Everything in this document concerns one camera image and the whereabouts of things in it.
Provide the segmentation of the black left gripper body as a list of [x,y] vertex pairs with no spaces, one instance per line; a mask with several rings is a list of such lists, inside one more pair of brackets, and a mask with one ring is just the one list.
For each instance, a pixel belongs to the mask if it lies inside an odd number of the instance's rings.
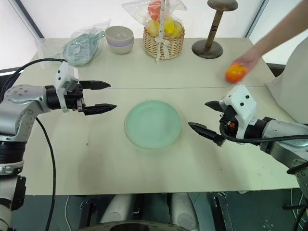
[[80,84],[77,84],[73,91],[68,91],[64,96],[66,107],[71,110],[83,112],[85,108],[83,88]]

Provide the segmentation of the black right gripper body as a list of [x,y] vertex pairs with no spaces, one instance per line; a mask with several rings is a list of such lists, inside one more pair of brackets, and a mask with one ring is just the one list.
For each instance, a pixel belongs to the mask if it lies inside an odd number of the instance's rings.
[[227,140],[236,139],[236,133],[238,131],[238,122],[235,118],[236,115],[237,113],[234,108],[228,105],[219,120],[219,131]]

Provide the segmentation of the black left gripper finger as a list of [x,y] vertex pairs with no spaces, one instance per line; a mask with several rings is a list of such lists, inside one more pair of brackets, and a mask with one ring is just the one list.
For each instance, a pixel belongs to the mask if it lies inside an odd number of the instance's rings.
[[102,90],[111,87],[110,84],[98,80],[79,81],[79,84],[83,89],[90,89],[90,90]]
[[89,116],[89,115],[103,114],[115,108],[116,108],[116,105],[107,104],[107,103],[96,104],[94,106],[86,106],[84,107],[84,115]]

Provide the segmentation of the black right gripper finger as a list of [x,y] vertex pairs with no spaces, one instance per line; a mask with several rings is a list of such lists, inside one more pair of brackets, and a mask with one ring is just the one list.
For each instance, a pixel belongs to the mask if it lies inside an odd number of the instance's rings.
[[224,112],[225,109],[223,107],[223,105],[219,102],[219,101],[209,101],[209,102],[206,102],[205,103],[205,106],[215,110],[215,111],[218,111],[218,112]]
[[213,141],[217,146],[222,146],[225,142],[225,138],[222,135],[219,135],[215,131],[208,129],[205,125],[188,122],[188,125],[200,136],[205,137]]

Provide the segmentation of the person's bare hand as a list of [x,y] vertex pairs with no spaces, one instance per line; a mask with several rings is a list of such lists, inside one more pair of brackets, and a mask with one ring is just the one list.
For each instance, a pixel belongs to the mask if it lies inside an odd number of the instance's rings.
[[253,70],[261,58],[260,51],[257,48],[252,47],[242,56],[238,57],[232,62],[232,64],[238,64],[246,68],[246,74]]

